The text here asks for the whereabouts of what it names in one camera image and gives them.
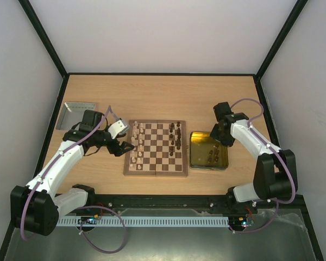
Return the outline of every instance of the white wall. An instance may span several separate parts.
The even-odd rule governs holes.
[[[296,0],[31,0],[68,72],[256,73]]]
[[[60,84],[19,2],[0,0],[0,247],[10,192],[34,174]]]
[[[262,84],[326,259],[326,0],[308,1]]]

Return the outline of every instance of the white cable tray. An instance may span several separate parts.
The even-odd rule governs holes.
[[[127,227],[228,227],[228,217],[169,217],[169,216],[123,216]],[[57,227],[74,227],[81,223],[80,216],[64,216],[59,219]],[[93,220],[85,227],[122,227],[115,216],[104,216]]]

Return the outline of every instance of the chess square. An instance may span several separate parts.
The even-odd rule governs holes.
[[[150,164],[143,164],[142,165],[142,170],[143,171],[150,171]]]
[[[176,165],[182,165],[183,164],[183,159],[175,159],[175,164]]]

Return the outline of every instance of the black frame edge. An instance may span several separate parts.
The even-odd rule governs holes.
[[[69,75],[67,74],[66,77],[63,79],[61,83],[61,87],[58,93],[57,101],[55,102],[55,106],[52,112],[52,117],[49,122],[48,128],[47,128],[47,133],[45,136],[45,140],[43,141],[42,149],[40,152],[39,160],[37,161],[36,169],[34,172],[34,177],[42,170],[43,164],[45,162],[45,158],[47,155],[49,143],[51,142],[52,134],[54,131],[54,126],[55,123],[57,122],[58,114],[59,114],[59,109],[61,107],[64,93],[66,90],[67,82],[69,81]]]
[[[172,73],[172,72],[70,72],[69,75],[119,75],[119,76],[252,76],[254,73]]]
[[[10,245],[12,234],[13,234],[14,230],[15,230],[15,227],[10,222],[9,226],[6,230],[6,234],[5,234],[4,240],[2,242],[1,248],[0,248],[0,261],[5,260],[5,256],[6,256],[7,250],[9,249],[9,245]]]
[[[261,67],[259,68],[256,74],[257,78],[261,79],[265,74],[274,56],[277,54],[280,46],[283,44],[285,38],[289,34],[291,28],[293,27],[295,21],[297,20],[299,14],[302,12],[307,2],[308,0],[297,0],[297,2],[295,3],[283,27],[281,28],[277,38],[275,39],[271,49],[269,50],[267,56],[265,57],[265,60],[263,61]]]
[[[262,104],[263,108],[264,108],[264,118],[266,121],[266,125],[267,125],[267,129],[268,129],[268,133],[269,133],[269,138],[271,139],[271,142],[277,146],[280,147],[279,144],[279,139],[278,139],[278,134],[277,131],[275,130],[275,126],[274,126],[274,122],[272,119],[272,115],[271,115],[271,111],[269,109],[268,103],[267,103],[267,99],[261,84],[261,80],[258,79],[257,77],[254,77],[254,83],[256,86],[256,91],[259,97],[259,101]]]
[[[37,17],[32,4],[29,0],[18,0],[21,4],[24,12],[26,12],[27,17],[29,18],[30,22],[32,23],[36,33],[40,37],[40,40],[42,41],[43,45],[45,46],[49,56],[54,62],[55,67],[57,67],[60,75],[64,78],[67,75],[67,72],[64,68],[64,65],[62,64],[61,60],[59,59],[59,56],[57,52],[55,51],[51,41],[48,38],[48,35],[46,34],[45,29],[43,28],[39,18]]]

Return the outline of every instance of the metal tray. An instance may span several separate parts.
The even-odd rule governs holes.
[[[210,132],[192,132],[190,136],[190,167],[194,169],[225,170],[228,167],[227,147],[210,138]]]
[[[95,110],[96,104],[90,102],[65,102],[61,109],[55,129],[68,131],[80,122],[85,110]]]

